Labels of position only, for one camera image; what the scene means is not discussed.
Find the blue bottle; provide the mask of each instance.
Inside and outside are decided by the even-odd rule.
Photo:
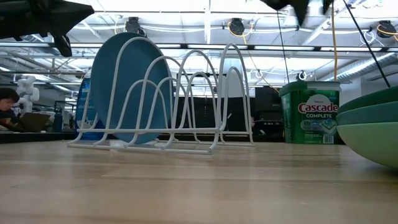
[[[91,83],[91,70],[87,72],[87,74],[83,77],[83,81],[81,82],[79,94],[77,96],[77,104],[76,104],[76,119],[75,119],[75,130],[81,128],[81,120],[83,117],[83,112],[85,109],[85,103],[87,99],[88,90],[90,88]],[[84,122],[84,128],[89,128],[93,125],[96,116],[96,110],[94,108],[93,100],[90,97],[90,101],[88,102],[88,109],[86,114],[86,119]],[[104,128],[104,124],[99,120],[95,129]],[[100,140],[103,137],[104,133],[83,133],[81,140]]]

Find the white robot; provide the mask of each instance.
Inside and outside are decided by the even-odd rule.
[[[21,110],[21,114],[25,114],[28,112],[32,112],[33,102],[36,102],[40,98],[39,89],[34,87],[33,82],[36,81],[36,78],[33,76],[22,77],[17,82],[17,93],[21,98],[18,101],[18,104],[24,105]]]

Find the wooden table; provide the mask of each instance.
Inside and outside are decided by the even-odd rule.
[[[398,175],[346,146],[258,143],[199,156],[0,145],[4,224],[397,220]]]

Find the blue plate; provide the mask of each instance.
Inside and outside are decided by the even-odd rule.
[[[111,98],[113,75],[119,50],[124,43],[134,37],[141,36],[130,32],[114,35],[103,44],[96,54],[93,69],[91,71],[91,94],[98,116],[104,124],[106,124],[106,118],[108,117],[109,99]],[[163,56],[162,52],[144,40],[135,40],[125,48],[119,64],[119,75],[116,82],[110,128],[115,128],[119,123],[124,100],[126,99],[130,86],[134,82],[142,80],[150,63],[160,56]],[[168,76],[168,66],[163,60],[157,62],[153,67],[149,75],[149,80],[158,84],[162,79],[167,78]],[[136,128],[141,89],[142,84],[138,84],[131,92],[121,129]],[[160,90],[165,98],[166,113],[169,118],[169,83],[165,82]],[[155,87],[147,83],[140,128],[145,128],[147,125],[154,93]],[[156,100],[150,128],[166,128],[160,96],[158,96]],[[126,142],[131,141],[134,137],[134,133],[117,133],[114,135],[118,139]],[[136,144],[149,142],[155,139],[158,135],[159,133],[140,134]]]

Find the dark hair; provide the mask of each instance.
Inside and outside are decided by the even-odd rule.
[[[12,88],[0,88],[0,100],[3,99],[10,99],[17,103],[19,100],[19,95]]]

